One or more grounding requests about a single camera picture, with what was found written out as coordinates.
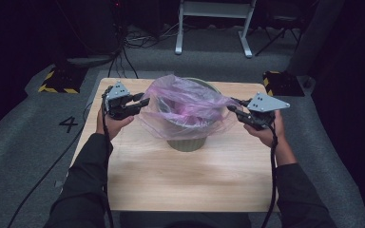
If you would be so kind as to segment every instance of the table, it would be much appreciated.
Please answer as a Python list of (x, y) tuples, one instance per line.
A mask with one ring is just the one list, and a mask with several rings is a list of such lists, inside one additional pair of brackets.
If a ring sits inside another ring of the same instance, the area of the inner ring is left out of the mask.
[(214, 2), (190, 2), (180, 1), (179, 9), (179, 33), (177, 35), (176, 54), (183, 52), (183, 17), (184, 16), (207, 16), (207, 17), (227, 17), (227, 18), (244, 18), (244, 30), (239, 31), (244, 55), (247, 58), (253, 57), (250, 47), (248, 46), (247, 35), (248, 27), (253, 17), (254, 8), (257, 0), (251, 0), (251, 4), (232, 4), (232, 3), (214, 3)]
[[(131, 94), (145, 92), (153, 80), (110, 79), (100, 82), (76, 158), (94, 133), (102, 94), (117, 80)], [(249, 99), (263, 85), (210, 82), (223, 95)], [(221, 135), (209, 136), (194, 152), (180, 152), (156, 139), (138, 118), (112, 141), (108, 197), (112, 210), (265, 212), (271, 199), (269, 148), (237, 122)]]

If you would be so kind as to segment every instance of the plastic bag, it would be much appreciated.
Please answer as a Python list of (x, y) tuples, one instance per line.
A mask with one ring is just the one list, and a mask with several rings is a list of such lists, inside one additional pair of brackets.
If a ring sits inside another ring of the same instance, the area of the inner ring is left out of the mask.
[(226, 132), (237, 122), (236, 114), (227, 109), (241, 105), (211, 89), (174, 75), (155, 80), (142, 99), (149, 105), (138, 115), (142, 126), (154, 137), (166, 140), (192, 140)]

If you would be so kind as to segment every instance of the sleeve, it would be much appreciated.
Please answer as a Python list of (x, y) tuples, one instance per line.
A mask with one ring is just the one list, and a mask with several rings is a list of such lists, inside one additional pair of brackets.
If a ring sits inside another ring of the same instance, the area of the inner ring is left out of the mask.
[(69, 168), (45, 227), (105, 227), (106, 156), (106, 137), (92, 134)]
[(336, 227), (316, 188), (299, 164), (277, 168), (282, 227)]

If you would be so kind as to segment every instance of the person's right arm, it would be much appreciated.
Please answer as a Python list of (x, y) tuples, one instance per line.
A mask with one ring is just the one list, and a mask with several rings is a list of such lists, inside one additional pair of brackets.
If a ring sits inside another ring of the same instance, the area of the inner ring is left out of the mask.
[[(275, 130), (279, 142), (275, 151), (278, 165), (278, 207), (282, 214), (282, 227), (336, 227), (285, 138), (280, 111), (275, 111), (275, 115)], [(273, 134), (270, 129), (257, 131), (247, 124), (244, 128), (265, 145), (272, 146)]]

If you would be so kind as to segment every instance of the black chair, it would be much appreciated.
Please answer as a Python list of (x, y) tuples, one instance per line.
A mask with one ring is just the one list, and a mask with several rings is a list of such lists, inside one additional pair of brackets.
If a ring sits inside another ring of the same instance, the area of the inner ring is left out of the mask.
[[(298, 48), (301, 35), (307, 29), (308, 24), (313, 18), (318, 2), (318, 0), (266, 0), (265, 26), (280, 29), (280, 33), (273, 39), (270, 39), (269, 43), (256, 53), (256, 56), (268, 48), (279, 37), (284, 37), (287, 30), (290, 30), (295, 37), (297, 41), (296, 48)], [(299, 29), (298, 36), (295, 35), (293, 29)]]

